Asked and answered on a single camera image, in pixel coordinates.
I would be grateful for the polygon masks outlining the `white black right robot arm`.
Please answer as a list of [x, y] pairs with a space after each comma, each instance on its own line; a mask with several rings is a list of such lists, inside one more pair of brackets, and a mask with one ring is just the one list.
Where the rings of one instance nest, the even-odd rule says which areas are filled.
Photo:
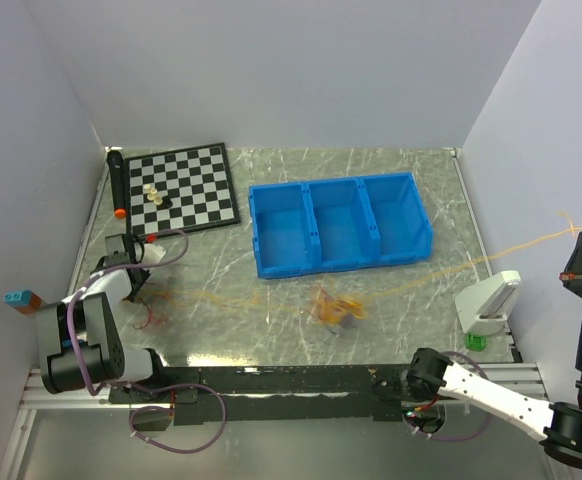
[[[560, 281], [582, 299], [582, 231]], [[582, 470], [582, 317], [575, 368], [580, 373], [578, 403], [551, 403], [493, 383], [436, 350], [420, 348], [402, 375], [400, 388], [415, 401], [431, 400], [436, 395], [465, 401], [525, 432], [554, 460]]]

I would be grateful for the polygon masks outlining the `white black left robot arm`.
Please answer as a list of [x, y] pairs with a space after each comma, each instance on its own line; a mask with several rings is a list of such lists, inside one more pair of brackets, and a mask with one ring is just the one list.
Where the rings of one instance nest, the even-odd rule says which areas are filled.
[[74, 293], [77, 300], [68, 295], [35, 315], [42, 382], [51, 394], [76, 391], [86, 387], [87, 372], [94, 386], [132, 382], [137, 395], [155, 402], [167, 393], [169, 379], [157, 370], [155, 351], [122, 344], [113, 308], [135, 299], [148, 280], [151, 271], [137, 266], [160, 262], [166, 250], [130, 234], [106, 237], [105, 247], [106, 255]]

